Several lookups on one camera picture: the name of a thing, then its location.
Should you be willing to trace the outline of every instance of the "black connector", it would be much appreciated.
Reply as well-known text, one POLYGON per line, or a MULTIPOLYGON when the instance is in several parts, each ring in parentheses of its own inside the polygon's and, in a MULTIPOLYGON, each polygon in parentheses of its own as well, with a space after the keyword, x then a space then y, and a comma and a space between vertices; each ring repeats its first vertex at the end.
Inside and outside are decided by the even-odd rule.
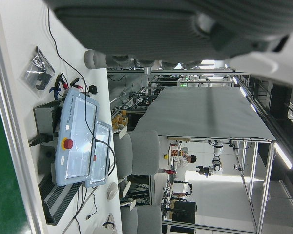
POLYGON ((34 138, 34 140, 31 141, 31 143, 29 143, 29 146, 34 146, 41 143, 48 143, 50 141, 53 141, 52 135, 49 135, 47 133, 40 133, 34 138))
POLYGON ((89 86, 89 92, 92 93, 92 94, 97 94, 98 93, 98 89, 97 89, 96 86, 90 85, 89 86))

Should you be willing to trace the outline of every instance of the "white tabletop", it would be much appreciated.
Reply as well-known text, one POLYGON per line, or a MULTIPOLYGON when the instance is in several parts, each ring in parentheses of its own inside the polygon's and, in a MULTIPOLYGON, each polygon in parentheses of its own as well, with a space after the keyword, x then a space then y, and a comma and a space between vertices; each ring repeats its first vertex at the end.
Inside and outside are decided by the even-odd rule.
MULTIPOLYGON (((23 138, 30 140, 36 136, 36 124, 33 114, 33 107, 44 104, 53 100, 53 94, 46 92, 42 97, 37 96, 30 91, 27 86, 21 81, 38 46, 43 54, 47 57, 50 64, 55 70, 55 77, 59 73, 64 73, 70 83, 79 75, 72 70, 68 65, 61 61, 56 54, 54 43, 47 29, 47 8, 42 1, 28 0, 0 0, 0 21, 6 44, 5 62, 8 62, 9 67, 9 85, 13 88, 12 99, 17 111, 18 121, 21 128, 23 138)), ((88 70, 84 65, 84 52, 86 49, 59 23, 51 12, 50 25, 53 36, 57 41, 60 55, 65 58, 71 65, 79 70, 89 85, 96 85, 98 93, 92 98, 100 104, 99 120, 111 124, 109 93, 106 69, 88 70)), ((40 153, 40 147, 34 146, 27 149, 28 154, 23 155, 27 159, 28 174, 33 178, 34 183, 28 184, 32 186, 30 190, 35 197, 35 209, 33 213, 39 214, 41 221, 39 223, 41 233, 78 233, 76 221, 72 221, 76 213, 77 195, 69 204, 66 212, 62 216, 57 226, 47 225, 43 218, 42 204, 39 201, 40 195, 38 191, 38 183, 49 172, 50 159, 40 153)), ((110 154, 110 160, 113 162, 113 155, 110 154)), ((96 205, 98 212, 89 220, 85 217, 95 212, 93 204, 93 195, 90 195, 92 189, 88 189, 86 202, 81 209, 77 219, 81 226, 82 233, 92 234, 96 226, 101 226, 106 222, 109 213, 112 213, 115 219, 118 234, 122 234, 121 216, 119 200, 117 196, 111 201, 106 198, 106 191, 111 182, 117 182, 116 169, 108 177, 107 184, 99 186, 94 192, 96 195, 96 205)), ((32 204, 27 204, 24 200, 24 205, 28 207, 32 204)))

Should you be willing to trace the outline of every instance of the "fluorescent light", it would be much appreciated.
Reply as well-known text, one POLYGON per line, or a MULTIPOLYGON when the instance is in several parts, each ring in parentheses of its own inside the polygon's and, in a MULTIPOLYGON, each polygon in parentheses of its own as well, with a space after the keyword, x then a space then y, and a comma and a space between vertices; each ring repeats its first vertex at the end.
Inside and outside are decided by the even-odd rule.
POLYGON ((280 146, 278 145, 278 143, 275 143, 274 144, 274 147, 277 150, 277 152, 280 155, 280 157, 282 158, 282 160, 288 166, 288 168, 291 169, 292 168, 292 164, 291 164, 290 160, 288 159, 288 157, 285 155, 285 153, 282 151, 282 149, 280 148, 280 146))
POLYGON ((238 84, 238 80, 236 79, 236 77, 233 77, 233 82, 234 82, 235 84, 238 84))
POLYGON ((243 96, 246 97, 246 92, 245 92, 245 90, 244 90, 242 87, 240 87, 240 91, 241 91, 241 93, 243 94, 243 96))
POLYGON ((213 59, 205 59, 201 62, 201 64, 209 64, 209 63, 212 63, 212 64, 215 64, 215 60, 213 59))
POLYGON ((253 104, 251 104, 251 108, 257 113, 257 111, 256 111, 256 109, 255 109, 253 104))

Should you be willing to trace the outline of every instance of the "cup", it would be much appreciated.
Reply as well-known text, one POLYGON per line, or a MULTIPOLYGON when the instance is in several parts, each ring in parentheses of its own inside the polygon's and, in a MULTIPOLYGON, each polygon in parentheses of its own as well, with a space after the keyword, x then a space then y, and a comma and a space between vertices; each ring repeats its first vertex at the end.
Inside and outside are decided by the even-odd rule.
POLYGON ((112 228, 96 227, 93 234, 116 234, 116 230, 112 228))

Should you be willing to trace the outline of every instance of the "small label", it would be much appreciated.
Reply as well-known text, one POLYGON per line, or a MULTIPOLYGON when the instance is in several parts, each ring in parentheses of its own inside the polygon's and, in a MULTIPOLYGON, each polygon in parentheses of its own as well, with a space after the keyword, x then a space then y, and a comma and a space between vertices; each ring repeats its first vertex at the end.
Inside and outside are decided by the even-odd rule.
POLYGON ((61 166, 63 166, 64 165, 64 159, 65 159, 65 157, 61 157, 61 166))

